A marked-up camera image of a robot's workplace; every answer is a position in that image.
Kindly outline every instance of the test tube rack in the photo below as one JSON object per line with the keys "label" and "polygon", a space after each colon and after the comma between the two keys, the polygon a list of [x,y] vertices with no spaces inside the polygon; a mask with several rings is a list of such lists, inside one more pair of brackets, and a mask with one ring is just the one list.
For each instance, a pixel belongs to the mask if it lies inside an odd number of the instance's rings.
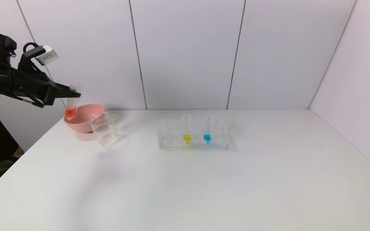
{"label": "test tube rack", "polygon": [[228,141],[225,122],[215,119],[212,124],[210,141],[204,139],[204,118],[192,119],[191,140],[184,140],[185,124],[182,119],[161,119],[158,127],[160,149],[226,149]]}

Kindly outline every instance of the robotic arm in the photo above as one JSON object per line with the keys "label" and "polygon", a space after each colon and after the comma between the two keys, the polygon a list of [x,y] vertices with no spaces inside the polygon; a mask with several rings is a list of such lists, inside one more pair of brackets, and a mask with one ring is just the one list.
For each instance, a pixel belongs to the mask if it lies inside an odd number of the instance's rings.
{"label": "robotic arm", "polygon": [[15,57],[16,42],[0,34],[0,94],[15,98],[37,107],[53,105],[55,98],[79,98],[80,93],[68,86],[55,83],[31,61],[36,58],[41,65],[58,58],[49,46],[27,43],[23,48],[18,69],[11,67],[10,58]]}

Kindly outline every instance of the yellow liquid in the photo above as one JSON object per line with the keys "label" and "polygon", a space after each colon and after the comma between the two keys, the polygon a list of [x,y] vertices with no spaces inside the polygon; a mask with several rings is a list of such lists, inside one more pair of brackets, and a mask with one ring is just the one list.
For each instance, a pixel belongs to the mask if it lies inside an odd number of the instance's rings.
{"label": "yellow liquid", "polygon": [[185,143],[189,143],[189,141],[191,141],[192,139],[192,136],[190,134],[184,134],[184,141]]}

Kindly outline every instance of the glass beaker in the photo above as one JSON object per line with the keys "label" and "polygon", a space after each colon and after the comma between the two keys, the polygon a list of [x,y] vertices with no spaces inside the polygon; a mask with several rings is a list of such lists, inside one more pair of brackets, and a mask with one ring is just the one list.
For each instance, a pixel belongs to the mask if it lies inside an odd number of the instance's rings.
{"label": "glass beaker", "polygon": [[118,141],[114,115],[107,112],[96,114],[91,118],[89,124],[92,127],[92,131],[98,143],[103,147],[110,146]]}

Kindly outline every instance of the pink bowl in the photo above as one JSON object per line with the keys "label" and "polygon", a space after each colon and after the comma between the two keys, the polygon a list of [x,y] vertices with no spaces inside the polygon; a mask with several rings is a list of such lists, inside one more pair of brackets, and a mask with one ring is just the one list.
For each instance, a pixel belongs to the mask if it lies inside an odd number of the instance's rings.
{"label": "pink bowl", "polygon": [[91,117],[96,114],[99,115],[104,111],[104,106],[100,104],[86,104],[78,107],[74,118],[68,120],[66,117],[64,117],[64,121],[68,127],[77,133],[89,133],[92,132],[92,128],[89,125],[89,120]]}

